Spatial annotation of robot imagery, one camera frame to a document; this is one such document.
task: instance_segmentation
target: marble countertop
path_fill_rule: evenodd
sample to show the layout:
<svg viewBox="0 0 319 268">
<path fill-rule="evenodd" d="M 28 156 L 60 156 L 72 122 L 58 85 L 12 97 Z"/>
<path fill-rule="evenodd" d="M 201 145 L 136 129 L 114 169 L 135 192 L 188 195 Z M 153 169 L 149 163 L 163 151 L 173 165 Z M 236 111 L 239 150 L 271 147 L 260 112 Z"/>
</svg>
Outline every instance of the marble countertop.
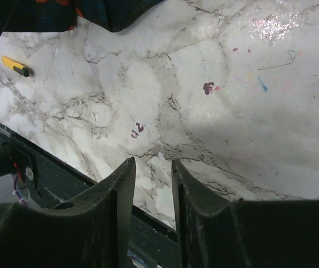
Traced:
<svg viewBox="0 0 319 268">
<path fill-rule="evenodd" d="M 135 156 L 134 204 L 172 227 L 172 159 L 230 200 L 319 198 L 319 1 L 165 0 L 120 33 L 6 32 L 0 123 L 97 181 Z"/>
</svg>

